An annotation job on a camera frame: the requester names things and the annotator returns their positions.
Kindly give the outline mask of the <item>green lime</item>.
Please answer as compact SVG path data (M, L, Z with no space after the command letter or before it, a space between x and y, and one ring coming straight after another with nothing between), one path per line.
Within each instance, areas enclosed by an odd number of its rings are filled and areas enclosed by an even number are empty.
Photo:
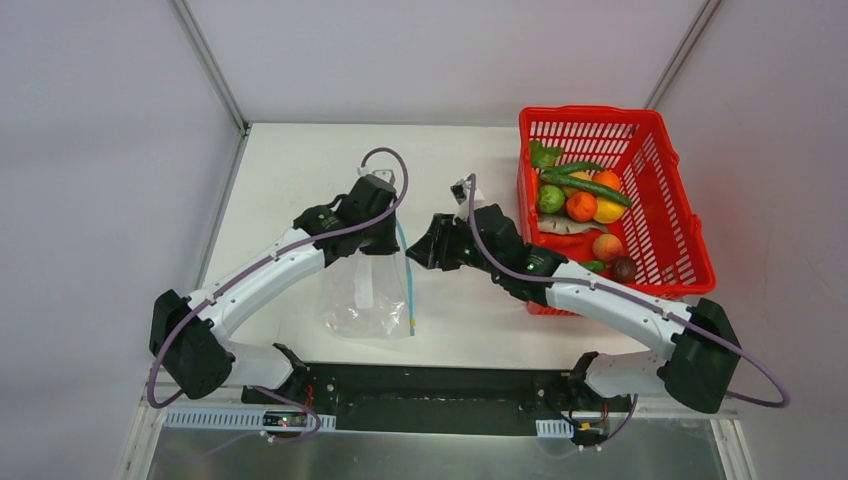
M566 195L560 186L545 184L537 191L537 211L541 214L556 214L566 203Z

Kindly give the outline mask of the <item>orange tangerine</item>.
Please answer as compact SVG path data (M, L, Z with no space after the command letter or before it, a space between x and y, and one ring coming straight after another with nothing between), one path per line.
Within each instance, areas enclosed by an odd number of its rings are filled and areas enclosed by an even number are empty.
M591 221L597 213L596 197L588 192L577 192L571 195L565 203L567 215L577 222Z

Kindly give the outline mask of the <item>clear zip top bag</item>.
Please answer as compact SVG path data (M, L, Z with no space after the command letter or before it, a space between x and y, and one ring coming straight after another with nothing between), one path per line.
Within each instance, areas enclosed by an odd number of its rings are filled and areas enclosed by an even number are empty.
M319 318L327 330L353 340L400 340L416 334L416 306L407 240L397 226L400 250L390 255L357 252L319 276Z

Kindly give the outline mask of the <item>yellow orange with leaf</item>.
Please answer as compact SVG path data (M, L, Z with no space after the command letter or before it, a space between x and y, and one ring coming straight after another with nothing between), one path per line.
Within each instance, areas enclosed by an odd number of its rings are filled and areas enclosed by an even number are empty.
M579 180L583 180L583 181L588 181L588 182L592 181L592 177L584 171L573 172L573 173L570 173L569 176L577 178ZM564 192L564 194L567 198L569 198L572 195L574 195L575 193L578 193L578 192L581 191L580 188L575 188L575 187L570 187L570 186L563 186L562 190L563 190L563 192Z

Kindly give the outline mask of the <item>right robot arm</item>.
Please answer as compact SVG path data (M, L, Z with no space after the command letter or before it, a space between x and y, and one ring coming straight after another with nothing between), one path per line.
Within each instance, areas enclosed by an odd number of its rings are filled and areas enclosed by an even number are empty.
M597 320L645 346L631 354L583 354L567 384L569 400L580 409L619 395L665 392L712 414L728 394L740 344L720 304L664 300L596 274L525 242L496 204L475 209L468 220L434 215L406 255L428 270L484 271L518 300Z

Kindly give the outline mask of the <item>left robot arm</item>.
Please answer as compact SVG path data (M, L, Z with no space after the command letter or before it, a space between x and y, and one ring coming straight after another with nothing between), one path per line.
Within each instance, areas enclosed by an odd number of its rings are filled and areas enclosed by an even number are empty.
M306 209L291 228L242 270L181 296L154 303L149 349L181 394L195 400L221 386L264 387L281 404L297 402L305 378L281 346L232 341L233 333L287 288L357 252L399 250L392 207L398 193L385 178L361 175L330 205Z

